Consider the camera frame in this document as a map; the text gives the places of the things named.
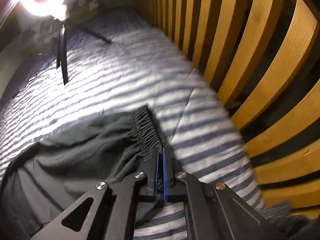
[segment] elastic waistband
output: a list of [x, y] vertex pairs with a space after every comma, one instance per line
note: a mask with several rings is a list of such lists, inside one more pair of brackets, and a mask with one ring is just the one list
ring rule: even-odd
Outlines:
[[134, 110], [131, 123], [133, 125], [134, 135], [145, 155], [143, 161], [151, 158], [154, 147], [162, 149], [168, 145], [158, 121], [148, 106], [142, 106]]

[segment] metal rivet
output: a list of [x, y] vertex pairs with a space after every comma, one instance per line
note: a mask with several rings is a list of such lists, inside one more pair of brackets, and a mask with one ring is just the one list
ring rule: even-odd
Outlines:
[[138, 171], [134, 174], [134, 176], [137, 178], [137, 179], [141, 179], [145, 176], [145, 173], [142, 172], [142, 171]]
[[187, 176], [187, 174], [184, 171], [180, 171], [177, 173], [177, 177], [179, 179], [184, 179]]
[[108, 187], [108, 184], [103, 181], [96, 184], [97, 189], [105, 189], [106, 187]]
[[226, 188], [226, 184], [224, 184], [223, 182], [217, 182], [215, 186], [216, 186], [216, 189], [219, 189], [219, 190], [223, 190]]

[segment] black pants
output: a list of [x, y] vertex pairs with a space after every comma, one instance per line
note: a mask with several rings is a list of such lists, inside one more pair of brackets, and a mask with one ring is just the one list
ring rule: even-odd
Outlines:
[[[92, 118], [37, 142], [6, 170], [0, 228], [9, 239], [30, 239], [97, 182], [145, 170], [152, 149], [164, 146], [147, 106]], [[138, 220], [156, 203], [140, 204]]]

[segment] mattress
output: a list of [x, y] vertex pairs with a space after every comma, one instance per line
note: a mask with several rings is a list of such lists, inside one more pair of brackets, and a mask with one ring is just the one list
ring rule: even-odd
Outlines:
[[[128, 7], [111, 9], [88, 27], [113, 44], [74, 32], [68, 39], [70, 82], [63, 85], [50, 58], [4, 110], [0, 179], [15, 156], [49, 134], [147, 104], [185, 171], [206, 183], [223, 181], [254, 208], [263, 207], [240, 133], [179, 48]], [[182, 203], [157, 206], [134, 233], [141, 240], [164, 237], [187, 238]]]

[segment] black lamp stand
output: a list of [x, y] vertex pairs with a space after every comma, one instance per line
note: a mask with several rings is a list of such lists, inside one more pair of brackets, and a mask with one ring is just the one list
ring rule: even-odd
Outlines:
[[68, 27], [73, 27], [77, 28], [85, 33], [88, 33], [98, 39], [101, 39], [105, 41], [106, 43], [111, 44], [112, 41], [104, 36], [102, 36], [99, 33], [96, 33], [89, 28], [75, 24], [73, 23], [70, 19], [66, 19], [63, 22], [60, 22], [60, 28], [59, 28], [59, 41], [58, 41], [58, 53], [57, 53], [57, 69], [61, 65], [62, 69], [62, 77], [63, 77], [63, 83], [66, 85], [69, 82], [69, 77], [68, 77], [68, 63], [67, 63], [67, 35], [68, 35]]

